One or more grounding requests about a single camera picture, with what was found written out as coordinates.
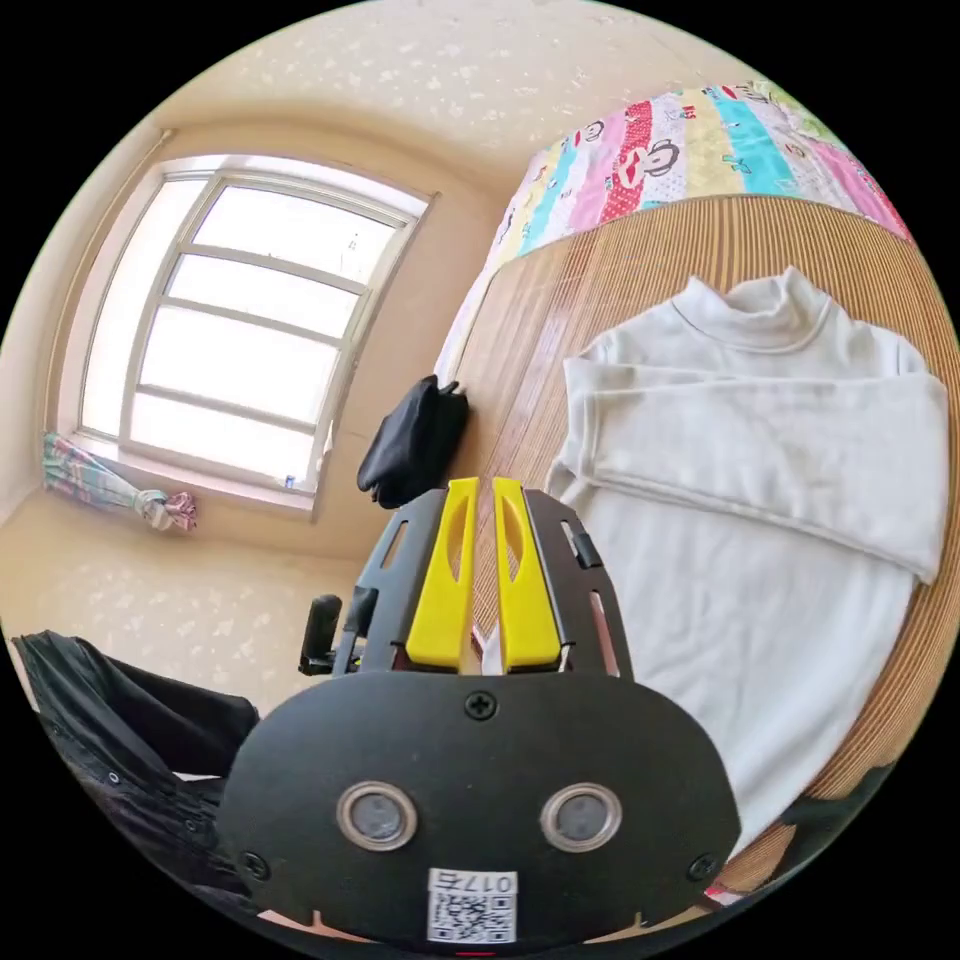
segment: window frame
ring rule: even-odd
[[[301,509],[309,510],[311,506],[314,506],[314,500],[320,489],[326,460],[328,459],[328,454],[333,449],[337,421],[346,402],[349,384],[359,362],[360,352],[366,334],[369,331],[382,296],[392,280],[404,251],[407,249],[420,221],[429,209],[429,200],[427,198],[421,198],[412,191],[403,190],[401,192],[421,209],[419,213],[401,210],[373,196],[366,196],[340,185],[325,183],[319,178],[312,179],[305,176],[258,168],[251,162],[255,156],[258,155],[216,156],[210,158],[214,161],[214,163],[210,165],[204,165],[201,162],[204,159],[203,157],[189,157],[181,160],[162,162],[154,165],[147,171],[144,181],[141,184],[145,187],[146,192],[135,191],[135,193],[139,192],[140,196],[136,201],[137,210],[132,220],[129,216],[123,217],[122,214],[118,216],[118,221],[126,219],[128,224],[124,227],[122,239],[115,239],[112,245],[116,252],[112,258],[109,274],[102,284],[102,287],[98,290],[96,305],[93,307],[94,316],[92,323],[87,325],[89,332],[85,336],[82,370],[80,371],[78,389],[74,393],[75,405],[73,406],[73,413],[70,419],[76,425],[74,431],[76,438],[81,441],[89,439],[95,447],[100,448],[101,456],[103,455],[102,451],[104,447],[110,445],[115,447],[116,459],[118,461],[126,458],[141,464],[154,463],[158,467],[173,468],[175,472],[182,473],[186,471],[194,476],[213,481],[212,486],[214,488],[222,488],[224,485],[227,485],[236,491],[238,485],[240,485],[240,487],[250,489],[250,499],[263,499],[266,502],[276,502],[278,495],[282,496],[283,499],[287,499],[288,496],[293,496],[299,499],[302,504]],[[267,161],[283,161],[282,157],[264,157],[264,159]],[[332,175],[331,179],[338,175],[342,177],[345,174],[345,172],[339,171],[335,166],[327,168],[325,164],[316,161],[310,161],[309,163],[310,166],[316,167],[318,172],[328,171]],[[352,172],[346,175],[354,180],[362,176]],[[121,403],[120,429],[117,436],[109,436],[85,426],[82,419],[90,355],[97,335],[104,301],[110,290],[117,268],[126,253],[130,239],[139,226],[143,216],[147,210],[150,209],[164,184],[178,180],[205,180],[206,183],[181,222],[170,245],[167,247],[144,303],[143,310],[137,322],[133,347],[127,363]],[[375,192],[377,187],[384,187],[385,190],[392,193],[397,192],[396,188],[380,184],[373,178],[363,176],[363,180],[373,188],[371,192]],[[372,274],[365,284],[301,264],[288,263],[278,260],[277,258],[265,257],[232,248],[220,248],[194,243],[194,238],[202,227],[204,218],[213,208],[213,205],[217,199],[219,199],[222,192],[228,187],[236,186],[266,190],[271,193],[285,194],[300,199],[320,202],[327,206],[336,207],[384,223],[392,227],[394,233],[387,242]],[[129,202],[133,202],[133,197],[128,199],[128,203]],[[185,254],[215,256],[232,262],[247,263],[254,266],[280,270],[281,272],[286,272],[294,276],[316,280],[338,289],[348,290],[357,295],[357,301],[354,304],[354,309],[351,312],[343,335],[335,338],[315,331],[293,327],[281,321],[247,314],[243,311],[214,307],[208,304],[194,303],[192,301],[170,297],[166,291],[170,288],[170,285],[176,277],[180,257]],[[223,403],[205,397],[196,397],[165,388],[141,385],[140,378],[150,333],[156,318],[157,309],[164,305],[201,310],[205,313],[224,316],[237,322],[251,323],[254,326],[295,333],[295,335],[303,337],[304,339],[334,346],[338,351],[337,358],[334,362],[330,379],[321,402],[317,423],[308,424],[306,422],[290,421],[287,418],[263,413],[253,408]],[[278,481],[278,479],[274,477],[222,464],[217,461],[204,460],[203,458],[189,454],[154,447],[132,439],[130,433],[133,401],[138,391],[153,396],[163,396],[172,400],[184,400],[205,409],[239,414],[256,422],[281,427],[293,427],[305,434],[309,428],[309,434],[313,437],[313,445],[307,474],[304,480],[295,483],[293,487],[287,487],[282,481]]]

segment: windowsill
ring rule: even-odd
[[[225,480],[209,474],[171,466],[138,454],[124,453],[116,443],[82,434],[74,434],[70,442],[102,461],[111,470],[140,489],[161,488],[166,493],[186,490],[194,496],[213,496],[241,506],[267,507],[291,517],[310,522],[315,496],[289,490],[271,490],[250,483]]]

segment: window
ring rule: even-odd
[[[99,301],[81,437],[313,494],[364,327],[425,207],[276,157],[160,168]]]

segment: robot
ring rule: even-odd
[[[479,482],[391,516],[354,588],[315,602],[301,670],[224,790],[256,902],[402,949],[509,956],[697,903],[740,833],[705,731],[638,683],[576,513],[493,481],[502,675],[470,643]]]

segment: black cloth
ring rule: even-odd
[[[469,406],[454,381],[424,377],[384,417],[357,471],[357,486],[386,510],[443,485],[467,425]]]
[[[253,704],[114,660],[78,637],[46,631],[12,643],[50,742],[95,781],[118,829],[201,899],[256,916],[215,829],[223,778],[259,721]]]

